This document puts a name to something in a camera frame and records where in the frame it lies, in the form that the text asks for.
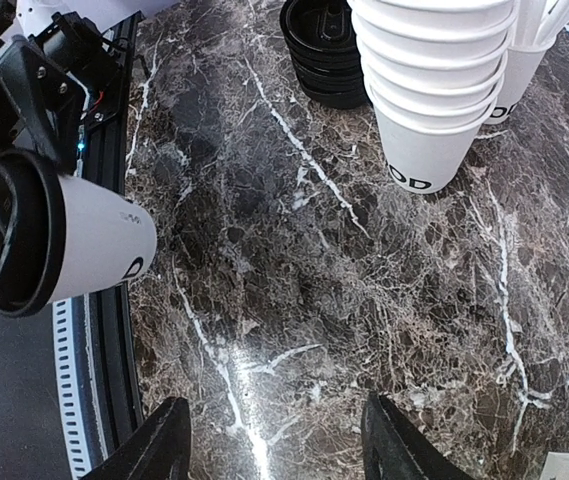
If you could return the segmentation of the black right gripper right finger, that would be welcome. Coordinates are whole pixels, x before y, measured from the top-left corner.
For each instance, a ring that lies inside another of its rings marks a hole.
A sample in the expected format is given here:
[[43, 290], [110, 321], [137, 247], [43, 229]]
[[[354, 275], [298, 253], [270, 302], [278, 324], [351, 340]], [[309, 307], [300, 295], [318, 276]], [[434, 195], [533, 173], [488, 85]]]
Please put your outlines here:
[[370, 392], [361, 418], [365, 479], [471, 480], [386, 396]]

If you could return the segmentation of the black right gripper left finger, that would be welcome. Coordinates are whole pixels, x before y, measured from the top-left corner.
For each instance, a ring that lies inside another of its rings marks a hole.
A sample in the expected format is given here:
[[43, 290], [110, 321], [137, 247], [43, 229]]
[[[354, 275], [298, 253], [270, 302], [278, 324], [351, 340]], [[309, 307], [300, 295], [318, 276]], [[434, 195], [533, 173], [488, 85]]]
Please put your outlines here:
[[188, 401], [168, 397], [125, 444], [83, 479], [187, 480], [191, 444]]

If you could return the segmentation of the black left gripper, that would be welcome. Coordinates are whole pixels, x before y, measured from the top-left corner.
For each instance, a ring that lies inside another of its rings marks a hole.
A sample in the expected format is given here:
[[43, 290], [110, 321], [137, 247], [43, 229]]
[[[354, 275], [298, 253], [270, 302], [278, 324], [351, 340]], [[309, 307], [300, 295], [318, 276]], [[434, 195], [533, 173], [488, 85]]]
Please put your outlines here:
[[[16, 15], [0, 9], [0, 36]], [[25, 131], [58, 172], [75, 172], [78, 146], [86, 145], [85, 118], [116, 72], [106, 53], [112, 27], [100, 30], [76, 12], [55, 12], [39, 34], [0, 41], [0, 153]]]

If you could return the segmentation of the single black cup lid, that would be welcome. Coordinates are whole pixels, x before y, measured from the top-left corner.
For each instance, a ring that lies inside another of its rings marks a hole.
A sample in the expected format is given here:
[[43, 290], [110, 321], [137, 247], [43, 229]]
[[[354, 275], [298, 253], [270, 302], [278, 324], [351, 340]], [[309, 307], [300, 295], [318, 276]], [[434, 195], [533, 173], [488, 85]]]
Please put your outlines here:
[[33, 315], [52, 301], [66, 217], [53, 163], [30, 150], [0, 153], [0, 314]]

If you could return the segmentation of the single white paper cup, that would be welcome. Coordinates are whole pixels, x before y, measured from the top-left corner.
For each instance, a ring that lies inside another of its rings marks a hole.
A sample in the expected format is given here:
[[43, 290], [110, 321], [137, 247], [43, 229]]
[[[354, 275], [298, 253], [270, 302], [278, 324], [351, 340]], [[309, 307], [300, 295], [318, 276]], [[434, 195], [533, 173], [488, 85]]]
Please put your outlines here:
[[66, 239], [53, 302], [109, 289], [140, 277], [156, 253], [150, 214], [87, 180], [63, 176]]

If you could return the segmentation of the stack of black cup lids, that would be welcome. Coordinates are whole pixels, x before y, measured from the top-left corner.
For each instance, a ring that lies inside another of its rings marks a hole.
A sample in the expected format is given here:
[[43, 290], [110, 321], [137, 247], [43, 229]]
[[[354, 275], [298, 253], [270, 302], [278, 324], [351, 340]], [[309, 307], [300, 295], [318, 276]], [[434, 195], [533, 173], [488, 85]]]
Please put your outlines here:
[[307, 97], [338, 110], [355, 109], [368, 102], [347, 2], [287, 0], [279, 23]]

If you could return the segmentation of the stack of white paper cups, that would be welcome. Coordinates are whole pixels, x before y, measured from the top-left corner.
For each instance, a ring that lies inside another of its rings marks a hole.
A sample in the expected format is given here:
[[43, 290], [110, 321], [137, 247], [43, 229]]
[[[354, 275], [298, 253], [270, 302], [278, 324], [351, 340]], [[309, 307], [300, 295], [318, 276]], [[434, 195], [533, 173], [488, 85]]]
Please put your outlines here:
[[394, 181], [415, 194], [455, 175], [505, 80], [515, 1], [353, 1], [366, 93]]

